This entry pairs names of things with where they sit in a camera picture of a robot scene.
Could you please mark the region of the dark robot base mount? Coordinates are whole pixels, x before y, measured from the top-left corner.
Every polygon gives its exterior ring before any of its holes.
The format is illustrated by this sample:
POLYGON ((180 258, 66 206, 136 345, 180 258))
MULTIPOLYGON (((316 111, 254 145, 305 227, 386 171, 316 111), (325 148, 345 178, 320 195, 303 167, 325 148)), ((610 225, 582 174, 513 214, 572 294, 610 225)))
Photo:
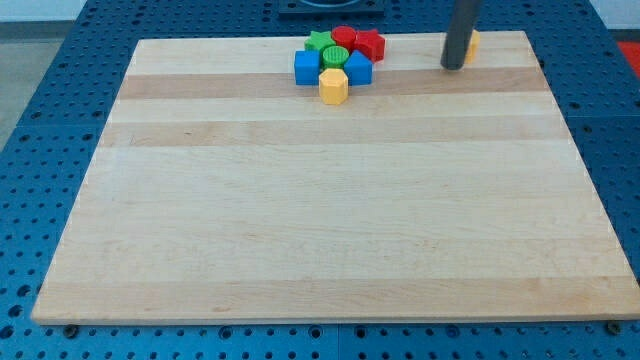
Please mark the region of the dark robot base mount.
POLYGON ((282 18, 305 15, 383 15, 385 0, 278 0, 282 18))

